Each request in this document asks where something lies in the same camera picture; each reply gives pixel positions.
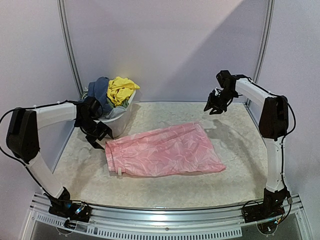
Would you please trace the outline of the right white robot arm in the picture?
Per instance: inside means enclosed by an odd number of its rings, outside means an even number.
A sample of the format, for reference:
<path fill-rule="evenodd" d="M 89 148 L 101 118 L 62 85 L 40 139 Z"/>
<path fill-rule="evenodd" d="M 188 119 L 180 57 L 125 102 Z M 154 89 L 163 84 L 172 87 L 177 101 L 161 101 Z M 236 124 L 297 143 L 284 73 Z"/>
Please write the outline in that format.
<path fill-rule="evenodd" d="M 267 182 L 263 197 L 270 199 L 259 206 L 258 213 L 262 218 L 269 218 L 278 210 L 277 202 L 290 196 L 285 184 L 285 139 L 290 134 L 289 112 L 292 108 L 284 95 L 264 89 L 243 74 L 232 75 L 228 70 L 221 70 L 216 79 L 220 87 L 209 94 L 205 112 L 210 115 L 225 113 L 232 101 L 240 96 L 261 108 L 258 131 L 267 150 Z"/>

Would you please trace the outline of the pink patterned shorts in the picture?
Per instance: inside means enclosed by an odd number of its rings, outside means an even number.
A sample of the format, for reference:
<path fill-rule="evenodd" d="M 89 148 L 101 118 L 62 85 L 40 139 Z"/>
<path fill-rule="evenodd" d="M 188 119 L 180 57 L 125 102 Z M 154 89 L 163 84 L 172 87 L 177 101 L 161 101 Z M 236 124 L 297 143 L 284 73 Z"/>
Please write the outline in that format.
<path fill-rule="evenodd" d="M 135 177 L 219 173 L 226 169 L 199 122 L 109 140 L 105 156 L 109 171 Z"/>

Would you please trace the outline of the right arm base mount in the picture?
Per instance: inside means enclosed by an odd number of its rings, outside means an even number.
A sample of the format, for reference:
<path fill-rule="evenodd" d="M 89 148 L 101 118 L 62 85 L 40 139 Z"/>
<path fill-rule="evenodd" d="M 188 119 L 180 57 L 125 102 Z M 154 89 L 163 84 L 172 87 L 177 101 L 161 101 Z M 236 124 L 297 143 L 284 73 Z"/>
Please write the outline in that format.
<path fill-rule="evenodd" d="M 275 224 L 285 220 L 292 209 L 292 196 L 287 187 L 275 192 L 266 188 L 263 191 L 263 201 L 258 203 L 254 200 L 246 202 L 241 208 L 241 214 L 245 223 L 268 220 L 280 216 Z"/>

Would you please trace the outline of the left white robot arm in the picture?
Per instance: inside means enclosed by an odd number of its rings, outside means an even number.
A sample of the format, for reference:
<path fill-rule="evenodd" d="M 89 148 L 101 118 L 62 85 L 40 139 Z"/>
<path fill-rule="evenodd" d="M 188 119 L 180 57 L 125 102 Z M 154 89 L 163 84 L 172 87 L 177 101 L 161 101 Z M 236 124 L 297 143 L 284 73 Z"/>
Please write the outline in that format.
<path fill-rule="evenodd" d="M 102 149 L 99 144 L 105 136 L 113 137 L 112 129 L 99 121 L 100 102 L 94 97 L 84 100 L 65 100 L 33 107 L 16 107 L 1 116 L 1 120 L 10 115 L 5 144 L 11 153 L 1 152 L 26 169 L 44 194 L 55 202 L 55 209 L 63 216 L 74 213 L 74 205 L 69 202 L 68 190 L 55 178 L 40 152 L 39 130 L 61 122 L 74 122 L 80 128 L 86 140 L 95 149 Z"/>

